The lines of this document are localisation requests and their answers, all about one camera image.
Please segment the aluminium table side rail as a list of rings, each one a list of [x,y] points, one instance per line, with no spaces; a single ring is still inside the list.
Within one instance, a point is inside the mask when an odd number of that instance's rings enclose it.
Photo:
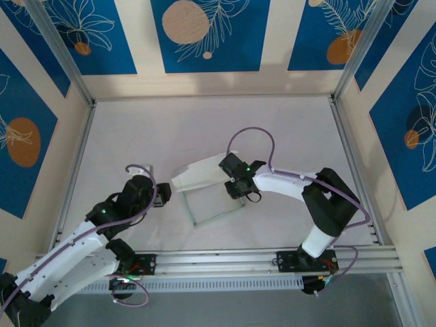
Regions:
[[[379,210],[377,207],[373,206],[373,196],[369,192],[364,171],[364,164],[360,155],[360,151],[358,150],[356,139],[350,127],[349,120],[347,119],[343,109],[336,103],[335,100],[333,100],[333,96],[330,95],[328,99],[339,137],[345,151],[348,166],[356,187],[356,195],[360,199],[361,205],[363,205],[364,209],[368,212],[371,218],[369,225],[371,225],[374,229],[377,244],[387,245],[388,242],[386,241],[385,232],[380,229],[379,222],[377,220],[379,218]]]
[[[61,203],[60,211],[59,211],[59,214],[57,216],[57,220],[56,220],[56,223],[54,225],[52,235],[50,237],[48,250],[51,250],[52,248],[55,247],[55,245],[57,243],[58,235],[60,233],[62,233],[62,231],[63,231],[63,226],[65,225],[65,220],[67,218],[69,207],[70,207],[70,204],[72,201],[74,188],[76,186],[76,181],[78,178],[80,165],[82,163],[82,158],[84,156],[84,151],[86,149],[87,141],[89,138],[89,133],[91,130],[91,126],[93,124],[96,106],[97,106],[97,102],[94,101],[90,107],[89,113],[87,115],[87,119],[85,121],[84,128],[82,130],[82,135],[80,138],[78,150],[76,151],[76,155],[74,157],[74,164],[72,167],[72,172],[69,176],[68,185],[67,185],[65,195],[62,197],[63,201]]]

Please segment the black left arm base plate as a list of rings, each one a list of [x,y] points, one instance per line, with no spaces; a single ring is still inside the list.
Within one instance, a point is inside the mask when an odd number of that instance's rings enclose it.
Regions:
[[[116,272],[127,277],[153,276],[156,269],[155,254],[135,254],[120,262]]]

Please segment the aluminium frame leg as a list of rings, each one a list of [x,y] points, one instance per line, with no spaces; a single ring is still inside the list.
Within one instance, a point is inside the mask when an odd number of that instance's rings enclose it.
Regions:
[[[403,327],[421,327],[420,315],[404,274],[392,272],[387,278]]]

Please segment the white and teal paper box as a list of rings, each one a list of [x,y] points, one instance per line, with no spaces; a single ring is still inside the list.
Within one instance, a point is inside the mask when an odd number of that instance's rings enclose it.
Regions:
[[[177,168],[172,173],[173,190],[180,195],[195,228],[222,219],[245,207],[241,199],[232,199],[225,188],[230,178],[219,167],[225,153]]]

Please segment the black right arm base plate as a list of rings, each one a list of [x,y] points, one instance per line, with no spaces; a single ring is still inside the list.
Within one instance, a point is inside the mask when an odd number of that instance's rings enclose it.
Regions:
[[[280,273],[336,273],[339,270],[334,250],[327,249],[318,258],[312,258],[304,251],[278,251],[272,262]]]

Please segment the aluminium frame cross rail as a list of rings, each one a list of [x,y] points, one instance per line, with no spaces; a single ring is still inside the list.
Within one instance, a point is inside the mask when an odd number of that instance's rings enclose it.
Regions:
[[[205,251],[137,251],[136,254],[155,254],[154,277],[254,277],[271,274],[318,276],[340,273],[373,274],[401,273],[403,266],[393,246],[335,246],[339,270],[329,272],[279,272],[273,263],[278,251],[295,251],[295,248],[239,249]]]

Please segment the aluminium frame post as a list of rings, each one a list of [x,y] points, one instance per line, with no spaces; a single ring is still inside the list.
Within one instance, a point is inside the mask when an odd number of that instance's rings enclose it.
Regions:
[[[334,104],[337,104],[340,100],[348,84],[351,82],[351,79],[360,67],[395,1],[396,0],[377,0],[375,2],[375,8],[369,16],[369,19],[367,20],[367,23],[349,57],[349,61],[345,64],[338,84],[332,93],[332,102]]]
[[[74,62],[73,57],[59,35],[43,4],[39,0],[22,1],[30,17],[35,23],[35,26],[40,31],[42,37],[50,48],[52,54],[55,56],[59,65],[67,75],[68,79],[76,87],[84,102],[92,108],[95,100],[91,96],[86,84],[84,83],[80,70]]]

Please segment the blue floral wall panel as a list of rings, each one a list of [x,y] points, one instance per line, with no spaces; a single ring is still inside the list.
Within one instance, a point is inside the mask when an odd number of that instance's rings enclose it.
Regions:
[[[57,117],[0,49],[0,209],[22,219]]]
[[[47,0],[43,6],[82,75],[137,73],[114,0]]]
[[[257,72],[270,0],[150,0],[167,74]]]
[[[406,208],[436,196],[436,28],[424,36],[370,116]]]
[[[354,79],[362,91],[418,0],[395,0],[373,43],[357,69]]]
[[[377,0],[307,0],[288,69],[343,69],[376,2]]]
[[[22,0],[0,0],[0,8],[5,12],[59,92],[66,97],[71,81],[52,53]]]

